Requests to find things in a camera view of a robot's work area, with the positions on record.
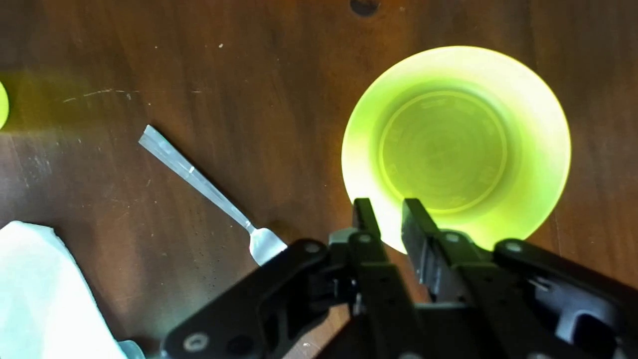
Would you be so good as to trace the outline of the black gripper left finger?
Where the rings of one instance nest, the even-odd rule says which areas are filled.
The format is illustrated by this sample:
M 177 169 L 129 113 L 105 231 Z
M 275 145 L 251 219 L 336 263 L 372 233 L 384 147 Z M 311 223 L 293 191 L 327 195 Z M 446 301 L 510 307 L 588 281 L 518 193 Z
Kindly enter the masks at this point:
M 352 201 L 354 233 L 348 237 L 350 253 L 356 265 L 384 263 L 386 255 L 380 241 L 376 217 L 368 199 Z

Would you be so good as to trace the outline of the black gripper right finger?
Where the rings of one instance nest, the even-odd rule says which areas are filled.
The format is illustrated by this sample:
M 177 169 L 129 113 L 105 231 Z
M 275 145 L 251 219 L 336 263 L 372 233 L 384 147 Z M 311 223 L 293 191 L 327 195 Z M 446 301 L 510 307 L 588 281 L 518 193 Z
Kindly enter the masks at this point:
M 442 231 L 414 197 L 402 201 L 400 239 L 418 283 L 428 293 L 464 291 L 458 277 L 460 237 L 454 231 Z

